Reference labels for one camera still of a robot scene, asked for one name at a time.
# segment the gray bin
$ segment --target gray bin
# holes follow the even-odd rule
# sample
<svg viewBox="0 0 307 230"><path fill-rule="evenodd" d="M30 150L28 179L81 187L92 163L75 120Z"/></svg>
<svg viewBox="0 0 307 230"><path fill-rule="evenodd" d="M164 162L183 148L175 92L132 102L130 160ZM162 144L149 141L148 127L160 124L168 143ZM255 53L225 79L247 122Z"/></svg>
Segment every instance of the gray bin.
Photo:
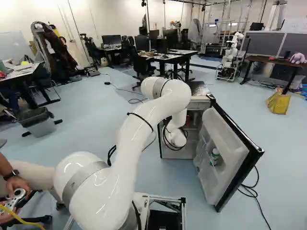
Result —
<svg viewBox="0 0 307 230"><path fill-rule="evenodd" d="M42 107L22 113L18 118L18 122L36 138L39 138L57 129L53 118L53 114L46 107Z"/></svg>

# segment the whiteboard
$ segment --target whiteboard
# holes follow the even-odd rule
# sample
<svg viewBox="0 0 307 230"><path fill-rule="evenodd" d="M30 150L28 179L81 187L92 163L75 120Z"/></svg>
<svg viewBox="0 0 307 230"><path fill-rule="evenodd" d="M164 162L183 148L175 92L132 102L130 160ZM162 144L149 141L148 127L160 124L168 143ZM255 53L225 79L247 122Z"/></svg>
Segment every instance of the whiteboard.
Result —
<svg viewBox="0 0 307 230"><path fill-rule="evenodd" d="M288 33L307 32L307 17L285 19L282 31Z"/></svg>
<svg viewBox="0 0 307 230"><path fill-rule="evenodd" d="M34 60L34 55L26 42L21 31L10 31L0 33L0 59L13 58L13 64L18 64L24 55Z"/></svg>

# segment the hand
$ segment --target hand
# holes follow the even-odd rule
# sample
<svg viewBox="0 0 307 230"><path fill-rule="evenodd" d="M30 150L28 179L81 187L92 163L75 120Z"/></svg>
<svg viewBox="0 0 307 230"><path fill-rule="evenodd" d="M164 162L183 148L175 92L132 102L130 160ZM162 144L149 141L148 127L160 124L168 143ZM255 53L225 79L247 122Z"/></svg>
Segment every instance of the hand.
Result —
<svg viewBox="0 0 307 230"><path fill-rule="evenodd" d="M16 188L23 188L27 192L27 197L30 195L31 189L28 182L19 176L11 177L6 183L6 189L10 197L14 196L14 190Z"/></svg>
<svg viewBox="0 0 307 230"><path fill-rule="evenodd" d="M301 54L301 53L297 53L297 54L294 54L290 60L289 60L292 64L301 64L301 63L307 63L307 60L305 59L305 56L304 54Z"/></svg>

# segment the game controller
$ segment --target game controller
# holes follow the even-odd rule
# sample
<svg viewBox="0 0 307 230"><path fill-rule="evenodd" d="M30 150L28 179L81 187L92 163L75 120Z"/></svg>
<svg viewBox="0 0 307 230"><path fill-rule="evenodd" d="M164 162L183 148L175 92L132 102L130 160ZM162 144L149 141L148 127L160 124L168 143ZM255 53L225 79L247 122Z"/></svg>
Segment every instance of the game controller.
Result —
<svg viewBox="0 0 307 230"><path fill-rule="evenodd" d="M27 192L23 188L17 188L14 190L14 196L11 197L8 202L4 205L10 211L13 211L18 204L25 199ZM4 215L4 210L0 208L0 215Z"/></svg>

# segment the gray band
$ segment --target gray band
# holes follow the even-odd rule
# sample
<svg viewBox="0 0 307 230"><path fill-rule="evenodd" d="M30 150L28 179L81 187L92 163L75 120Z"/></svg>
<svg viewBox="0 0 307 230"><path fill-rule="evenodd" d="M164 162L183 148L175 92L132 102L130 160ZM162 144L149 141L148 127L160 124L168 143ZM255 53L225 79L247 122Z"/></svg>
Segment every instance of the gray band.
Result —
<svg viewBox="0 0 307 230"><path fill-rule="evenodd" d="M161 97L161 90L163 88L163 85L167 83L169 80L164 78L158 78L154 85L153 85L153 98L156 99L158 97Z"/></svg>
<svg viewBox="0 0 307 230"><path fill-rule="evenodd" d="M69 208L73 194L87 178L89 178L95 172L108 167L109 166L104 161L95 161L86 165L85 167L80 168L80 170L72 176L64 187L62 200L66 208Z"/></svg>

